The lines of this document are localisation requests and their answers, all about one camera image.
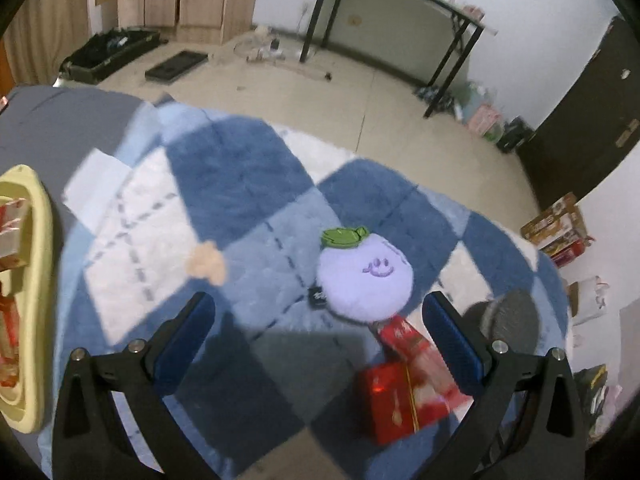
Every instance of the gray bed sheet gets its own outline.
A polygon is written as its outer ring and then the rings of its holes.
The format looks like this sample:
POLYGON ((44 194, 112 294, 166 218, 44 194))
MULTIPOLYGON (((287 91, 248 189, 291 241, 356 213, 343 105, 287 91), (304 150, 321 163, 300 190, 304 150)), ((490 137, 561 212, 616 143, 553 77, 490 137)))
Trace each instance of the gray bed sheet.
MULTIPOLYGON (((49 86, 20 86, 8 98, 9 105, 0 114, 0 174, 17 164, 38 173, 52 202, 57 258, 75 223, 62 204, 65 184, 92 148, 113 154, 142 101, 95 88, 49 86)), ((39 464, 36 435, 15 434, 39 464)))

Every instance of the plush toy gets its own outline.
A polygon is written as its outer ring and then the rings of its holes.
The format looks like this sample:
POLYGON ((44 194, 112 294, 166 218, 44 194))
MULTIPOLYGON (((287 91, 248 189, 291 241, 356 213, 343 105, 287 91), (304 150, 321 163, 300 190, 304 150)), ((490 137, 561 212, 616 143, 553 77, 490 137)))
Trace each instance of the plush toy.
POLYGON ((411 297, 414 270, 404 254, 365 227, 322 234, 317 284, 328 308, 357 322, 382 321, 411 297))

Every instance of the yellow basin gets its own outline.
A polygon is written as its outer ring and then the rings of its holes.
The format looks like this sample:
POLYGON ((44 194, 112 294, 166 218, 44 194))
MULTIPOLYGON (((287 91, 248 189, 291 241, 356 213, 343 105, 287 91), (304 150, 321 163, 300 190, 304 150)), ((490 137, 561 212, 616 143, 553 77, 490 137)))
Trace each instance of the yellow basin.
POLYGON ((20 314, 20 378, 13 388, 0 387, 0 412, 22 433, 40 429, 45 382, 49 378, 50 334, 47 320, 52 283, 52 217, 49 197, 29 166, 15 166, 0 176, 0 203, 26 198, 31 211, 20 252, 27 265, 0 272, 2 291, 12 294, 20 314))

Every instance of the beige floor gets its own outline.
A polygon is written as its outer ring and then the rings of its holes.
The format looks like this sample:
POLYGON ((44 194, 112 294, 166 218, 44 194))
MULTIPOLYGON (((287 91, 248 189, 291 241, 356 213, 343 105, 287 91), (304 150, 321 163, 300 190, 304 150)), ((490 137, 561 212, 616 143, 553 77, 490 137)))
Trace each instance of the beige floor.
MULTIPOLYGON (((292 53, 299 47, 283 45, 292 53)), ((394 168, 516 231, 538 214, 515 155, 501 154, 450 116, 423 119, 425 106, 406 83, 331 52, 316 53, 302 67, 280 68, 249 64, 246 51, 243 44, 234 53, 233 46, 169 43, 100 88, 149 101, 168 92, 186 104, 286 124, 394 168), (145 70, 184 48, 213 58, 171 86, 145 81, 145 70), (321 78, 324 71, 332 73, 331 82, 321 78)))

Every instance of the white bag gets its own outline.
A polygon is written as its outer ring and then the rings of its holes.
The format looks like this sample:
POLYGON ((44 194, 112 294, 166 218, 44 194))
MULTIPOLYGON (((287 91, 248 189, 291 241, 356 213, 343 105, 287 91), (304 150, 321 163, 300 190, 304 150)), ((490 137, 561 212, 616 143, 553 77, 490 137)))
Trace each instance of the white bag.
POLYGON ((605 292, 608 288, 609 284, 603 282, 600 276, 578 283, 578 314, 572 320, 574 325, 600 317, 606 312, 605 292))

